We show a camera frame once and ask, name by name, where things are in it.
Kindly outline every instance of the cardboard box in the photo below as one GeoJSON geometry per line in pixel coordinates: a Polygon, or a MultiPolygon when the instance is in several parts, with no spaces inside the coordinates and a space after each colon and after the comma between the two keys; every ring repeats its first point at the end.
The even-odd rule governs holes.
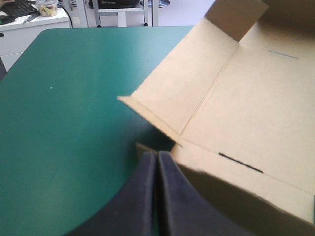
{"type": "Polygon", "coordinates": [[[177,143],[226,215],[259,235],[315,235],[315,1],[265,2],[216,0],[119,99],[177,143]]]}

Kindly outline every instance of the white cabinet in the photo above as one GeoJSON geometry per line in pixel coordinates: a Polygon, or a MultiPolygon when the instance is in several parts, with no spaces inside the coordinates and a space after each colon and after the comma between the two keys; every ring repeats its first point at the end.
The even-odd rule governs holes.
{"type": "Polygon", "coordinates": [[[63,9],[58,9],[54,17],[39,16],[29,23],[23,23],[28,17],[19,17],[15,22],[0,26],[0,57],[7,71],[42,31],[70,27],[63,9]]]}

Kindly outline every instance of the green table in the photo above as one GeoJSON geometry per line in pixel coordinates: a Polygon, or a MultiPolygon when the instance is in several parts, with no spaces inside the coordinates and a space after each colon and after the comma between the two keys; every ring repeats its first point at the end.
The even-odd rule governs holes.
{"type": "Polygon", "coordinates": [[[191,27],[44,31],[0,81],[0,235],[62,235],[101,209],[136,164],[172,141],[131,94],[191,27]]]}

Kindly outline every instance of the foam padding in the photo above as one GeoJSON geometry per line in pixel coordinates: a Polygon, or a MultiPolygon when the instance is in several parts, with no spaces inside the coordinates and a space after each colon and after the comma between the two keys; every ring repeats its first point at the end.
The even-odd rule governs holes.
{"type": "Polygon", "coordinates": [[[158,155],[157,208],[163,236],[253,235],[207,202],[165,151],[158,155]]]}

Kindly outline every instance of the plastic container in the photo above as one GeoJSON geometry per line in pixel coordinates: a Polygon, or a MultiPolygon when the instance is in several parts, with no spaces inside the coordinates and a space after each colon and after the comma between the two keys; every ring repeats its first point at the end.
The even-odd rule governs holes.
{"type": "Polygon", "coordinates": [[[58,0],[37,0],[36,6],[38,7],[41,16],[49,17],[56,16],[58,13],[58,0]]]}

